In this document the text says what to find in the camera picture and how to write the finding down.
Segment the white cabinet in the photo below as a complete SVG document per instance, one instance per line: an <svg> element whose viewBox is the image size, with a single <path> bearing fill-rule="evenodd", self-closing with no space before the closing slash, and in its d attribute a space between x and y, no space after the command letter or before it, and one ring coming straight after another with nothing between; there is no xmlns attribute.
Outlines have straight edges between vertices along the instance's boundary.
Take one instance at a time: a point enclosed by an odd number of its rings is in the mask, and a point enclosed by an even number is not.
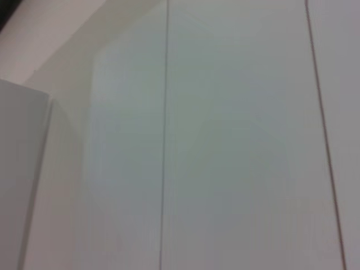
<svg viewBox="0 0 360 270"><path fill-rule="evenodd" d="M0 269L23 259L48 95L0 80Z"/></svg>

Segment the panel seam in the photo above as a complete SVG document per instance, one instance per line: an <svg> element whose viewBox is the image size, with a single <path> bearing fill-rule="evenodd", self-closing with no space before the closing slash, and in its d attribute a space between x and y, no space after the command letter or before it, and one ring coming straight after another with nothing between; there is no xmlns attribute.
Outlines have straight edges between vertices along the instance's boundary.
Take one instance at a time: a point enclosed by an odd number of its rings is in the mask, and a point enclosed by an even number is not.
<svg viewBox="0 0 360 270"><path fill-rule="evenodd" d="M168 51L169 51L169 5L166 0L166 27L165 27L165 63L164 63L164 104L163 104L163 159L161 171L161 212L160 212L160 249L159 270L163 270L163 234L164 234L164 203L165 203L165 153L166 153L166 125L167 125L167 91L168 91Z"/></svg>
<svg viewBox="0 0 360 270"><path fill-rule="evenodd" d="M332 198L334 200L334 210L335 210L335 216L336 216L337 234L338 234L338 237L339 237L341 262L342 262L342 265L343 265L343 269L347 270L347 263L346 263L346 259L345 259L343 233L342 233L342 230L341 230L341 222L340 222L338 196L336 194L334 169L332 167L331 153L330 153L329 135L328 135L327 128L326 128L325 110L324 110L324 105L323 105L321 85L320 85L320 77L319 77L318 65L317 65L317 61L316 61L315 45L314 45L314 38L313 38L313 32L312 32L312 26L311 26L309 0L305 0L305 12L306 12L307 23L308 23L310 46L311 46L311 51L312 51L313 68L314 68L316 88L317 88L318 101L319 101L319 108L320 108L320 114L321 114L321 122L322 122L322 128L323 128L323 136L324 136L324 140L325 140L325 149L326 149L326 157L327 157L327 162L328 162L328 172L329 172L329 175L330 175Z"/></svg>

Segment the white panel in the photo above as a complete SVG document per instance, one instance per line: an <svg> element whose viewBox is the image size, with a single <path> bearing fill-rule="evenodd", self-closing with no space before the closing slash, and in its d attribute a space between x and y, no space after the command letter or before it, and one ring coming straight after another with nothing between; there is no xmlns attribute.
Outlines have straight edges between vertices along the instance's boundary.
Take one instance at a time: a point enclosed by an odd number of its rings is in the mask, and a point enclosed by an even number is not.
<svg viewBox="0 0 360 270"><path fill-rule="evenodd" d="M340 270L303 1L171 0L164 270Z"/></svg>
<svg viewBox="0 0 360 270"><path fill-rule="evenodd" d="M354 0L309 1L348 270L360 266L359 9Z"/></svg>
<svg viewBox="0 0 360 270"><path fill-rule="evenodd" d="M166 4L94 58L75 269L158 270Z"/></svg>
<svg viewBox="0 0 360 270"><path fill-rule="evenodd" d="M17 270L48 95L0 80L0 269Z"/></svg>

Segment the white wall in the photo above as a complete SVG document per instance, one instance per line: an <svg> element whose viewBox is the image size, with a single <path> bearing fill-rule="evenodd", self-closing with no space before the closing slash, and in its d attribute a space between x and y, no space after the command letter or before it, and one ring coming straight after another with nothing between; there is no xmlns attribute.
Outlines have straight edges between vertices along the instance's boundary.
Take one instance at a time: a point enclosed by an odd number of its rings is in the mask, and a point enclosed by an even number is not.
<svg viewBox="0 0 360 270"><path fill-rule="evenodd" d="M360 3L309 3L346 262L354 270L360 266Z"/></svg>
<svg viewBox="0 0 360 270"><path fill-rule="evenodd" d="M23 0L0 34L0 78L24 83L105 0Z"/></svg>

